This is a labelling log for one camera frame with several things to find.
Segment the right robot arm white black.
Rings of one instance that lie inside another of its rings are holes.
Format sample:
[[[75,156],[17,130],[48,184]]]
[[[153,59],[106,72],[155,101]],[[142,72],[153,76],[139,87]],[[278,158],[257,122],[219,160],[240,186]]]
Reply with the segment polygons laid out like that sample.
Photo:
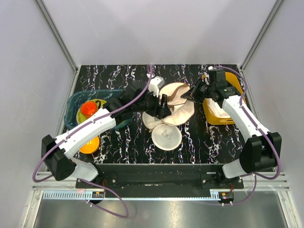
[[[280,150],[282,137],[278,132],[272,133],[264,127],[244,103],[245,92],[241,92],[226,79],[224,68],[216,67],[207,71],[209,78],[198,79],[194,86],[182,98],[194,103],[203,103],[210,98],[219,105],[233,120],[240,130],[245,145],[239,158],[222,167],[216,184],[227,188],[233,178],[255,174],[262,177],[261,172],[277,168],[276,179],[281,172]]]

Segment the cream laundry bag brown trim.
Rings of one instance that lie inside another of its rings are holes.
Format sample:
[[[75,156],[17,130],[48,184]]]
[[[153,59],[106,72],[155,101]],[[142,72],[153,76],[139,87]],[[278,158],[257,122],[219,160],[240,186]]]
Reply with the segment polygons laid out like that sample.
[[[175,82],[164,86],[160,90],[160,96],[167,95],[167,104],[171,115],[161,121],[170,126],[185,124],[194,114],[194,103],[181,96],[190,90],[186,83]]]

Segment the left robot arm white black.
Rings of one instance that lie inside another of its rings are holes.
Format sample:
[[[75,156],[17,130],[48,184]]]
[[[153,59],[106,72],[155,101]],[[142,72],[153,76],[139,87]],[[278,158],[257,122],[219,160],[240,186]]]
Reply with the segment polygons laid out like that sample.
[[[97,168],[90,162],[75,159],[74,155],[87,142],[130,119],[137,112],[145,112],[158,119],[171,115],[166,95],[155,95],[148,91],[144,82],[134,82],[72,130],[56,137],[46,135],[42,139],[42,162],[57,181],[73,176],[84,179],[92,188],[98,188],[103,177]]]

